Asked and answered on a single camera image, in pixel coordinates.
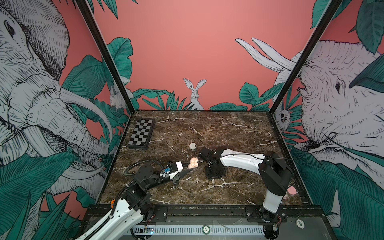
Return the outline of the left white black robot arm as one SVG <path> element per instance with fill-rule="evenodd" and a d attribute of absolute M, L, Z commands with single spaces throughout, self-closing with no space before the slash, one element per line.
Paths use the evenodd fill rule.
<path fill-rule="evenodd" d="M 78 239 L 118 240 L 137 224 L 151 221 L 156 213 L 149 189 L 168 182 L 177 184 L 198 166 L 198 158 L 191 158 L 188 163 L 170 163 L 158 173 L 151 164 L 141 166 L 133 180 L 118 193 L 112 209 Z"/>

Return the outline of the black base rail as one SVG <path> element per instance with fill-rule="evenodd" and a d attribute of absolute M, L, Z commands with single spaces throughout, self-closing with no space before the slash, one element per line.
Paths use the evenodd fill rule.
<path fill-rule="evenodd" d="M 153 205 L 144 220 L 152 223 L 165 223 L 171 218 L 246 218 L 251 223 L 268 223 L 260 213 L 261 205 Z M 327 217 L 323 209 L 317 205 L 283 205 L 278 211 L 275 221 L 287 222 L 293 218 Z"/>

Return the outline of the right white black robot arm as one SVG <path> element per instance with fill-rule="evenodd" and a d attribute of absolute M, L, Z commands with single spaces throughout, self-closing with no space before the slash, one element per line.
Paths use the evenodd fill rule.
<path fill-rule="evenodd" d="M 249 154 L 223 147 L 218 147 L 216 150 L 203 147 L 199 152 L 199 158 L 208 163 L 205 173 L 211 180 L 223 177 L 227 167 L 260 175 L 267 188 L 260 215 L 266 223 L 282 222 L 281 201 L 293 177 L 293 171 L 284 158 L 280 158 L 272 151 L 267 151 L 265 154 Z"/>

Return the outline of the pink open case at edge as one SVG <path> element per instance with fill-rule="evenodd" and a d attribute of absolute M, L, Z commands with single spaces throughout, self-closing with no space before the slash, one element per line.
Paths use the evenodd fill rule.
<path fill-rule="evenodd" d="M 290 186 L 287 189 L 287 192 L 285 196 L 283 197 L 284 200 L 290 199 L 298 194 L 296 188 L 294 186 Z"/>

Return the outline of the white round charging case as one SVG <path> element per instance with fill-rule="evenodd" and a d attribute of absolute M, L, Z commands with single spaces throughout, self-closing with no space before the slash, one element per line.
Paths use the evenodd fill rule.
<path fill-rule="evenodd" d="M 195 150 L 197 148 L 195 143 L 190 143 L 189 147 L 191 150 Z"/>

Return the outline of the pink earbuds charging case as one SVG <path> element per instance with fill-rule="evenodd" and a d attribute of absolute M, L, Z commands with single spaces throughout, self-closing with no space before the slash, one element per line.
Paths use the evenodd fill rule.
<path fill-rule="evenodd" d="M 190 163 L 188 164 L 188 169 L 197 168 L 199 166 L 199 159 L 198 158 L 191 158 Z"/>

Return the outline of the white perforated vent strip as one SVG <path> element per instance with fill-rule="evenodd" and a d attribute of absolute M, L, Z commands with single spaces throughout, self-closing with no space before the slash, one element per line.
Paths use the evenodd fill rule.
<path fill-rule="evenodd" d="M 211 226 L 211 225 L 136 225 L 136 236 L 264 236 L 262 226 Z"/>

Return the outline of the black white checkerboard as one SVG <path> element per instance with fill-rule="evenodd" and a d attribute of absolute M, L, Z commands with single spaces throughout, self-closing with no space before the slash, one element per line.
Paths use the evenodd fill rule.
<path fill-rule="evenodd" d="M 138 119 L 127 147 L 130 149 L 146 150 L 149 146 L 155 123 L 155 119 Z"/>

